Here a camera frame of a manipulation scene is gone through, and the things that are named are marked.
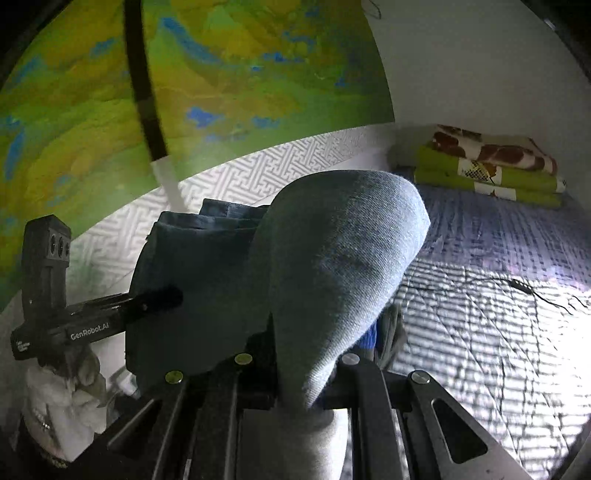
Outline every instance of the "white cloth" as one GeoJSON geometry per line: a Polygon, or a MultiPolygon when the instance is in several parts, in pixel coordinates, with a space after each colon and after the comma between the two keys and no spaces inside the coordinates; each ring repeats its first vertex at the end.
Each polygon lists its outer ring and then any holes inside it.
{"type": "Polygon", "coordinates": [[[27,370],[29,402],[23,417],[27,430],[48,453],[74,461],[106,428],[105,379],[89,351],[75,378],[63,378],[48,367],[27,370]]]}

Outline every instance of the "white wall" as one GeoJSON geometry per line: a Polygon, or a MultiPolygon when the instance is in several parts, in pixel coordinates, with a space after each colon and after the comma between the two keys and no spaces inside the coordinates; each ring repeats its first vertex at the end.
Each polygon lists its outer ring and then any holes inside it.
{"type": "Polygon", "coordinates": [[[532,137],[591,209],[591,85],[542,20],[519,0],[376,1],[399,126],[532,137]]]}

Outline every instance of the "dark blue fabric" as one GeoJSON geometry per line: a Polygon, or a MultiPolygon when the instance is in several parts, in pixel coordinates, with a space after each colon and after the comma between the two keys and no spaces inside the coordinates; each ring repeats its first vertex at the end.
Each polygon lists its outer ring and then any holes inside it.
{"type": "Polygon", "coordinates": [[[363,334],[363,336],[357,340],[359,348],[372,349],[375,348],[375,344],[378,340],[378,324],[373,323],[369,330],[363,334]]]}

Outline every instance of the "gray sock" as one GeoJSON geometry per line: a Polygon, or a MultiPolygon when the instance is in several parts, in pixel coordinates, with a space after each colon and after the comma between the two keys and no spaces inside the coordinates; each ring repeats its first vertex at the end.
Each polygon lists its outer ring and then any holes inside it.
{"type": "Polygon", "coordinates": [[[339,477],[346,422],[311,406],[394,294],[428,226],[416,188],[389,173],[322,172],[280,191],[256,231],[249,270],[251,298],[274,319],[281,407],[264,434],[251,431],[266,439],[258,468],[243,437],[244,478],[339,477]]]}

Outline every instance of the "gray cloth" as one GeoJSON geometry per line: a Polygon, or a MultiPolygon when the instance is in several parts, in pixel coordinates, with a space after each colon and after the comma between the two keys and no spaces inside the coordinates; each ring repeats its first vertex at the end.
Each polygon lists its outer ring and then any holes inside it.
{"type": "Polygon", "coordinates": [[[222,230],[174,214],[154,225],[132,293],[173,283],[185,300],[128,330],[128,368],[140,387],[171,369],[211,369],[264,330],[271,313],[280,404],[267,416],[245,415],[241,475],[337,479],[346,413],[311,406],[420,249],[429,226],[423,202],[400,177],[351,170],[291,183],[266,212],[257,210],[257,227],[232,221],[243,208],[222,210],[222,230]]]}
{"type": "Polygon", "coordinates": [[[302,177],[256,231],[253,300],[274,318],[281,399],[309,408],[338,356],[376,321],[421,248],[429,218],[408,181],[377,171],[302,177]]]}

